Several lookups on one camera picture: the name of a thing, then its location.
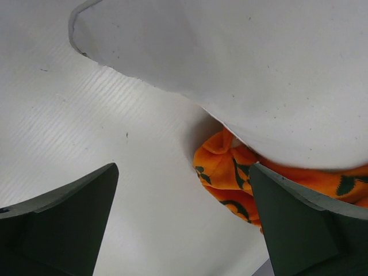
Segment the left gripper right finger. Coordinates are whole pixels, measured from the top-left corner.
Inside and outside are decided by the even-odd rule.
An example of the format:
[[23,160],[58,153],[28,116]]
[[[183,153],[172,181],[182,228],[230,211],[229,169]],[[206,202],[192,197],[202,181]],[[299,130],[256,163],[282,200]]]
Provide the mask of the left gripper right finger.
[[250,183],[275,275],[367,275],[367,209],[256,163]]

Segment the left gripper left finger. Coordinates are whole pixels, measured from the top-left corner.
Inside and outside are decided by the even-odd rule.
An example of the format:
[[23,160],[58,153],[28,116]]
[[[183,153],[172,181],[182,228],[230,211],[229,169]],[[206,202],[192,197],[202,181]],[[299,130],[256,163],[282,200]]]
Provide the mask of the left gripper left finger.
[[117,188],[109,163],[1,208],[1,275],[93,275]]

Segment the orange patterned pillowcase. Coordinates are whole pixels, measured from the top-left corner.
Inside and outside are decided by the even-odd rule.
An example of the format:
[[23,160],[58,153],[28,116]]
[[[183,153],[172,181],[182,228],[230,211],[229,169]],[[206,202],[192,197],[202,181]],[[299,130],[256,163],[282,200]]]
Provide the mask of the orange patterned pillowcase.
[[255,163],[331,198],[367,207],[367,166],[328,172],[278,165],[248,148],[226,128],[204,142],[193,159],[203,187],[234,215],[261,227],[250,184],[250,167]]

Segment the white pillow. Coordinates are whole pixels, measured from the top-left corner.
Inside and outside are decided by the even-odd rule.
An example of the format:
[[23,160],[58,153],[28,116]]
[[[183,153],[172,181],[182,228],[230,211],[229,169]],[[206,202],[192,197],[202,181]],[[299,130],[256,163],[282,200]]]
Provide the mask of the white pillow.
[[366,1],[86,1],[80,54],[198,104],[261,156],[367,163]]

